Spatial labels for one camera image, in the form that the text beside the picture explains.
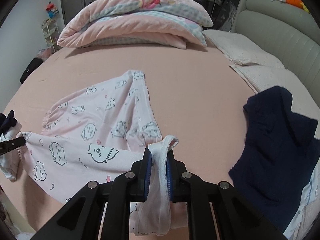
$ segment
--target cartoon print pants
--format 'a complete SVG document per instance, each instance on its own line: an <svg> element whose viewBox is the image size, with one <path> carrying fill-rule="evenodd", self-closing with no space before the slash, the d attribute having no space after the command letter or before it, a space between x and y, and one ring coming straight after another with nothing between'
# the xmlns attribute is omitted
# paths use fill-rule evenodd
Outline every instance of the cartoon print pants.
<svg viewBox="0 0 320 240"><path fill-rule="evenodd" d="M143 153L105 147L76 139L55 138L31 132L19 133L26 145L18 148L24 169L50 196L65 203L86 183L100 184L114 180L131 169ZM178 143L174 136L148 146L152 154L150 189L145 203L131 203L130 232L136 235L165 235L170 228L187 226L184 203L175 203L178 215L171 220L171 205L167 192L166 156Z"/></svg>

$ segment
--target bed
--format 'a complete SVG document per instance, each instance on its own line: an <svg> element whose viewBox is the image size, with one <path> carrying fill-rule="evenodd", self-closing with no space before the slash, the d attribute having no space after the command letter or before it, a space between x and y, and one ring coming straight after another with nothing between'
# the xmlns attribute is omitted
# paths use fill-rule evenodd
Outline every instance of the bed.
<svg viewBox="0 0 320 240"><path fill-rule="evenodd" d="M320 31L311 15L277 1L241 0L232 32L278 57L320 105ZM254 92L229 67L223 53L207 43L207 48L189 44L185 50L161 45L63 48L30 75L4 114L14 110L23 130L40 133L45 112L59 99L128 69L142 70L161 133L180 140L175 158L205 181L232 183L228 171L241 156L246 135L243 105ZM292 55L305 60L297 62ZM34 183L22 165L15 182L0 174L0 184L35 230L62 206ZM188 239L187 228L171 230L166 239L177 236Z"/></svg>

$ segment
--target white pillow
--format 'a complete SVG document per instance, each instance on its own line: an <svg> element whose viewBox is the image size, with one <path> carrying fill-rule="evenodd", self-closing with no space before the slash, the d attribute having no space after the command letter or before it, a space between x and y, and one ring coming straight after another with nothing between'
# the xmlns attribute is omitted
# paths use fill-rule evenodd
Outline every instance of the white pillow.
<svg viewBox="0 0 320 240"><path fill-rule="evenodd" d="M230 65L252 88L257 94L263 90L274 86L281 86L286 88L292 94L291 110L298 114L303 114L307 117L320 120L320 109L315 103L305 86L300 82L299 78L290 70L280 68L270 68L267 66L238 66ZM320 139L320 125L316 129L315 138ZM318 186L320 174L320 161L318 161L313 176L315 176L315 184ZM316 219L320 211L320 196L315 191L316 199L314 202L305 205L302 200L299 211L291 221L286 232L292 240L303 239L306 232L308 232L313 221Z"/></svg>
<svg viewBox="0 0 320 240"><path fill-rule="evenodd" d="M284 68L281 61L265 52L246 36L218 30L205 30L203 33L229 59L238 65L263 65Z"/></svg>

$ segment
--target pillow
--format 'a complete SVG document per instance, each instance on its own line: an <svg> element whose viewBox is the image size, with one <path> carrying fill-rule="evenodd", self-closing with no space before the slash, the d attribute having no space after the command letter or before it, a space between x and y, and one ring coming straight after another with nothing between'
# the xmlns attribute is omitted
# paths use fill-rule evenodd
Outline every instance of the pillow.
<svg viewBox="0 0 320 240"><path fill-rule="evenodd" d="M284 68L284 65L279 59L265 52L242 34L218 30L205 30L203 33L217 46L227 59L238 65L254 64Z"/></svg>
<svg viewBox="0 0 320 240"><path fill-rule="evenodd" d="M230 66L245 80L255 93L259 93L273 86L286 88L292 94L291 110L293 112L320 121L320 109L318 105L314 102L313 98L299 78L290 70L270 68L267 66ZM320 139L319 123L316 129L315 138ZM287 238L292 240L302 240L305 233L319 214L320 195L317 194L319 174L320 162L318 161L312 173L310 183L303 189L300 207L284 232L284 235Z"/></svg>
<svg viewBox="0 0 320 240"><path fill-rule="evenodd" d="M186 18L203 25L213 26L207 11L193 0L96 0L83 8L65 27L72 36L88 23L105 16L137 11L159 11Z"/></svg>
<svg viewBox="0 0 320 240"><path fill-rule="evenodd" d="M186 48L185 41L207 46L199 24L157 11L105 16L88 23L73 35L69 34L65 28L58 39L58 45L78 48L88 44L94 45L95 41L109 37L127 37L180 49Z"/></svg>

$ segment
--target black bag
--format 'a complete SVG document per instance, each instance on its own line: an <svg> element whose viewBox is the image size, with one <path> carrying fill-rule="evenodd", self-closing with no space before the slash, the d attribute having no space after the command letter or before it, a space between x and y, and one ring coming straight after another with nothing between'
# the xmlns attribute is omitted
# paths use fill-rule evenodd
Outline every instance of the black bag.
<svg viewBox="0 0 320 240"><path fill-rule="evenodd" d="M20 83L23 84L23 82L25 82L25 80L27 79L27 77L34 71L36 70L41 64L43 63L43 60L40 58L34 58L30 64L28 65L28 67L26 68L26 70L24 71L24 73L22 74L21 78L20 78Z"/></svg>

